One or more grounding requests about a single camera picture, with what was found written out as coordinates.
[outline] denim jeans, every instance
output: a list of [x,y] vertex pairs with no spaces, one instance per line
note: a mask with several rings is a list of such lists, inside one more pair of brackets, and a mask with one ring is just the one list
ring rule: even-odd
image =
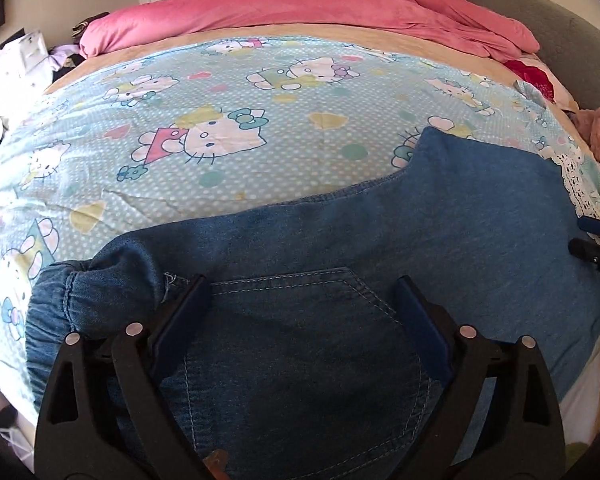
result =
[[27,316],[32,387],[40,402],[68,332],[142,322],[204,274],[212,308],[161,386],[199,454],[227,450],[236,480],[380,480],[441,390],[396,321],[396,280],[409,274],[487,337],[533,335],[561,398],[600,333],[600,273],[567,249],[579,235],[552,162],[426,128],[389,177],[131,232],[51,265]]

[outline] pocket stitching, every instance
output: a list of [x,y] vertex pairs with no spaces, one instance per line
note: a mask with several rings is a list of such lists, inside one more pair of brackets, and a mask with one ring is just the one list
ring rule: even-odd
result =
[[[379,305],[375,304],[373,301],[369,301],[369,299],[366,298],[364,296],[364,294],[362,294],[359,290],[357,290],[350,283],[347,283],[345,280],[327,280],[324,282],[298,283],[297,285],[266,286],[263,288],[242,288],[240,290],[228,290],[225,292],[215,292],[214,296],[222,296],[223,294],[237,294],[239,292],[257,292],[257,291],[261,291],[261,290],[276,290],[279,288],[298,288],[299,286],[323,285],[326,283],[343,283],[344,285],[347,285],[351,290],[353,290],[356,294],[358,294],[360,296],[360,298],[362,298],[363,300],[365,300],[367,303],[371,304],[372,306],[376,307],[376,309],[378,309],[380,312],[382,312],[391,321],[393,321],[394,323],[400,324],[400,322],[397,319],[394,319],[394,317],[389,312],[384,311]],[[361,283],[361,285],[364,286],[366,288],[366,290],[371,292],[375,298],[378,298],[366,285],[364,285],[363,283]]]
[[187,372],[187,368],[189,364],[187,363],[187,355],[184,355],[184,382],[187,387],[187,406],[189,407],[189,421],[191,422],[191,438],[193,439],[193,451],[198,450],[198,443],[196,442],[196,430],[193,425],[193,410],[191,409],[191,396],[189,392],[189,373]]
[[309,272],[296,272],[294,274],[276,274],[273,276],[265,276],[264,278],[246,278],[244,280],[231,280],[230,282],[217,282],[214,285],[236,285],[237,283],[257,283],[268,282],[270,280],[280,280],[281,278],[304,278],[305,276],[319,276],[321,274],[337,274],[340,272],[353,272],[349,267],[338,267],[337,269],[329,270],[310,270]]

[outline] metal rivet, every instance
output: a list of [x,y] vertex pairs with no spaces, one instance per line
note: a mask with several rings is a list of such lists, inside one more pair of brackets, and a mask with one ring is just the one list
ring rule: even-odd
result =
[[127,335],[135,336],[142,332],[143,326],[140,323],[132,323],[125,328]]
[[533,348],[536,346],[536,340],[533,339],[531,336],[529,335],[523,335],[522,336],[522,344],[524,346],[526,346],[527,348]]
[[67,337],[64,338],[64,342],[69,346],[75,345],[78,341],[80,341],[80,334],[77,332],[71,332],[67,335]]
[[470,325],[462,325],[460,327],[460,335],[467,339],[473,339],[478,335],[478,333],[475,331],[474,327]]

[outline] white lace trim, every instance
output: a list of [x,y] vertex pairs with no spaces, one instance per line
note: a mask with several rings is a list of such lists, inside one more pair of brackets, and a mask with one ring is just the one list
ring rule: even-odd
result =
[[[600,220],[600,205],[596,204],[578,170],[578,162],[569,155],[560,153],[552,156],[551,160],[562,168],[562,180],[564,187],[569,192],[571,202],[576,208],[576,215],[591,216]],[[589,234],[593,240],[600,245],[600,236]]]

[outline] bedspread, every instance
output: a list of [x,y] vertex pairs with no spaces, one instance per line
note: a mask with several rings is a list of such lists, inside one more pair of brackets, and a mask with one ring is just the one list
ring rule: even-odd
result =
[[522,23],[467,0],[163,0],[96,20],[80,46],[91,57],[200,30],[267,23],[392,30],[498,61],[540,48]]
[[599,165],[533,87],[252,32],[86,75],[0,147],[0,387],[27,418],[24,329],[44,267],[91,258],[131,230],[385,176],[408,164],[426,126],[551,158],[576,212],[600,217]]

